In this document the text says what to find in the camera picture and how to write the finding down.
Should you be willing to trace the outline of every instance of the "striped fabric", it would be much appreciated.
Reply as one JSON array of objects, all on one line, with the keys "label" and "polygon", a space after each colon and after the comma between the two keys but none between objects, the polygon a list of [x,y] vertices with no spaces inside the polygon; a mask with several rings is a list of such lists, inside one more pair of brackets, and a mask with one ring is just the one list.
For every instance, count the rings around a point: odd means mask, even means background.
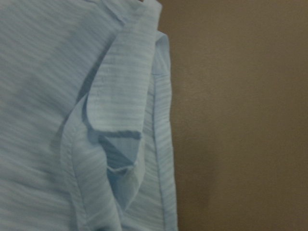
[{"label": "striped fabric", "polygon": [[0,230],[177,231],[155,0],[0,0]]}]

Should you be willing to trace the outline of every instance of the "wrinkled cloth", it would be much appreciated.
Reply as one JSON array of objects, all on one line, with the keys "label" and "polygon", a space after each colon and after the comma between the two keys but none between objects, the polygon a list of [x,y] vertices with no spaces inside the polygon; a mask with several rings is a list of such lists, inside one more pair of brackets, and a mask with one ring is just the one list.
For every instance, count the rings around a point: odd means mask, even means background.
[{"label": "wrinkled cloth", "polygon": [[0,230],[176,231],[155,0],[0,1]]}]

